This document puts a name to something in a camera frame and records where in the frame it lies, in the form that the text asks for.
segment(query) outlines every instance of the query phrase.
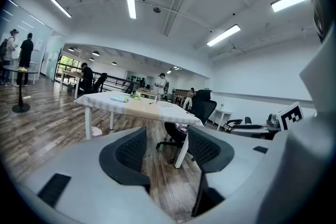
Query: bag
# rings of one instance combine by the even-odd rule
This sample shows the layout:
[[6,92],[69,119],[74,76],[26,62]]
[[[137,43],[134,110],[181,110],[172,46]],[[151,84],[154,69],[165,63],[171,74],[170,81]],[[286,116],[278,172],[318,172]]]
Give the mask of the bag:
[[7,51],[7,42],[8,42],[8,39],[5,38],[5,40],[1,43],[1,46],[0,46],[0,57],[1,57],[1,59],[6,54],[6,51]]

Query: round table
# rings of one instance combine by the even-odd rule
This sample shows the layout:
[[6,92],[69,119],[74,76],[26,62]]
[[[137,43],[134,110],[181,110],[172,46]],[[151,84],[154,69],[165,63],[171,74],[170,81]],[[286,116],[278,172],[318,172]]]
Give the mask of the round table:
[[[28,74],[36,74],[37,73],[37,71],[32,70],[31,68],[26,68],[27,71],[17,70],[18,69],[17,66],[4,66],[4,69],[12,71],[12,72],[18,72],[18,73],[28,73]],[[16,105],[14,105],[12,107],[12,110],[15,113],[27,112],[30,109],[30,105],[29,104],[24,104],[23,103],[22,93],[21,93],[21,88],[22,88],[21,85],[22,85],[22,83],[20,83],[20,86],[19,86],[19,89],[20,89],[20,91],[19,91],[19,105],[16,104]]]

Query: wooden floor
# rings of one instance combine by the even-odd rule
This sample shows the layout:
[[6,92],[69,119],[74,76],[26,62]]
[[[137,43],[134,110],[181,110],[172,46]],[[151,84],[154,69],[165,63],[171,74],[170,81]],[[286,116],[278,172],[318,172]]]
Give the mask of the wooden floor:
[[[9,110],[9,115],[0,120],[0,154],[12,177],[21,182],[29,173],[46,163],[67,145],[85,141],[85,109],[74,104],[74,92],[68,93],[60,84],[41,76],[36,84],[23,88],[23,96],[31,110],[17,114],[12,106],[18,102],[19,89],[0,88],[0,108]],[[108,134],[110,113],[93,109],[92,123],[102,123],[103,134]],[[143,171],[151,179],[151,197],[178,223],[191,218],[195,204],[201,171],[190,157],[186,157],[180,169],[168,163],[174,155],[174,147],[161,146],[165,129],[163,122],[134,118],[117,114],[115,131],[132,127],[147,127],[147,152]]]

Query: white tablecloth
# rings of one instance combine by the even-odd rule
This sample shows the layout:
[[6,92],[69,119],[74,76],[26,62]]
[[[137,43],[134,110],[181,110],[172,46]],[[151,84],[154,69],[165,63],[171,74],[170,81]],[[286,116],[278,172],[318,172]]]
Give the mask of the white tablecloth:
[[118,91],[85,94],[78,98],[75,103],[145,119],[203,126],[200,119],[188,114],[178,105],[161,106],[162,103],[166,102],[156,102],[147,98],[135,100],[129,96],[127,103],[111,100],[111,96],[120,95],[127,97],[129,94]]

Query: black table base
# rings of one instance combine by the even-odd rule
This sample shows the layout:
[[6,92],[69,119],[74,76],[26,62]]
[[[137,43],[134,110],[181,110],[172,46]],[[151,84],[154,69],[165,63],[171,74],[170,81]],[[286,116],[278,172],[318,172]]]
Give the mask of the black table base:
[[29,104],[23,104],[22,106],[16,104],[12,107],[13,112],[15,113],[23,113],[23,112],[27,112],[30,109],[30,105]]

